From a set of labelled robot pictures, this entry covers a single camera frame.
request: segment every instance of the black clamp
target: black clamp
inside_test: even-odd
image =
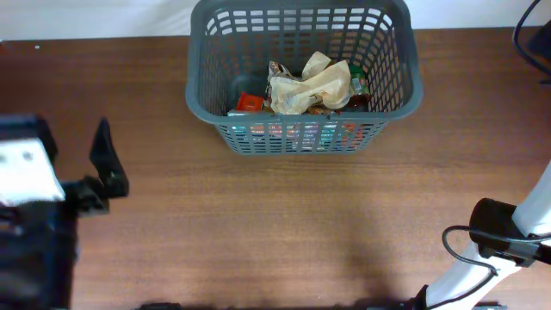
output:
[[[512,219],[517,207],[508,203],[484,198],[474,207],[469,226],[492,235],[526,239]],[[484,258],[501,257],[515,261],[520,267],[529,267],[534,261],[551,264],[551,247],[541,243],[506,242],[470,233]]]
[[[77,209],[79,216],[105,214],[109,211],[109,199],[128,196],[127,175],[113,147],[106,119],[102,119],[96,131],[90,162],[96,167],[99,177],[86,176],[62,184],[65,201]]]

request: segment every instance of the wood grain surface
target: wood grain surface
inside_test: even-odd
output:
[[[80,223],[74,308],[331,306],[410,298],[437,279],[453,262],[442,230],[480,198],[518,204],[543,173],[551,89],[510,29],[416,36],[416,113],[355,155],[267,158],[232,152],[189,112],[188,38],[6,43],[0,112],[49,121],[61,179],[94,172],[107,116],[131,182],[110,215]],[[549,309],[550,280],[536,264],[486,300]]]

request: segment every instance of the white sticker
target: white sticker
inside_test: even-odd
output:
[[[65,193],[40,139],[0,141],[0,203],[63,201]]]
[[[352,83],[354,84],[354,89],[355,89],[355,90],[358,90],[358,91],[362,90],[362,85],[360,84],[360,80],[359,80],[359,79],[353,78],[353,79],[352,79]]]

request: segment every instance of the plastic wrapper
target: plastic wrapper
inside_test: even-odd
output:
[[[241,92],[241,97],[239,98],[237,111],[251,111],[257,112],[263,109],[264,99],[259,96],[249,95],[245,92]]]
[[[362,68],[350,65],[350,101],[344,107],[345,111],[362,112],[368,108],[369,94],[368,80]]]
[[[320,74],[331,63],[331,59],[323,53],[316,52],[308,60],[302,71],[302,79],[307,80]]]
[[[268,66],[268,86],[266,87],[266,97],[264,98],[264,107],[270,107],[272,103],[272,85],[271,80],[275,77],[289,78],[298,80],[291,72],[282,64],[270,61]]]
[[[270,85],[270,107],[276,113],[301,115],[318,102],[329,109],[340,109],[350,99],[350,69],[343,60],[306,81],[273,77]]]

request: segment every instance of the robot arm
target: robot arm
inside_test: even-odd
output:
[[[498,201],[480,201],[473,212],[470,227],[514,239],[549,236],[551,164],[518,207]],[[490,264],[498,274],[488,277],[491,271],[487,267],[456,261],[442,278],[427,288],[426,303],[429,309],[471,309],[499,282],[522,267],[529,267],[535,260],[551,264],[550,240],[541,243],[506,243],[473,234],[471,239],[473,241],[463,252],[464,258]]]

